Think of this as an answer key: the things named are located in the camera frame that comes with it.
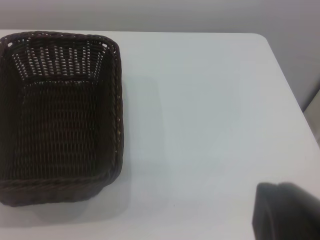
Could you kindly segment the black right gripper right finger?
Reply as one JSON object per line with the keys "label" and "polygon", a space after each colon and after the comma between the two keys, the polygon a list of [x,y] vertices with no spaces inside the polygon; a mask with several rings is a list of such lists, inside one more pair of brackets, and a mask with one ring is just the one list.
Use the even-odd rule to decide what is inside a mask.
{"label": "black right gripper right finger", "polygon": [[268,203],[273,240],[318,240],[320,200],[291,184],[276,185]]}

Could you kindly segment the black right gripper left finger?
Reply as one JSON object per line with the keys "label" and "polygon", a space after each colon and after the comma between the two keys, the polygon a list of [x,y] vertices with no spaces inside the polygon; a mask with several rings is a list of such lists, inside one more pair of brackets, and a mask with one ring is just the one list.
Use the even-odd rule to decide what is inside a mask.
{"label": "black right gripper left finger", "polygon": [[261,182],[256,187],[252,214],[252,229],[256,240],[276,239],[270,203],[275,189],[275,184],[267,182]]}

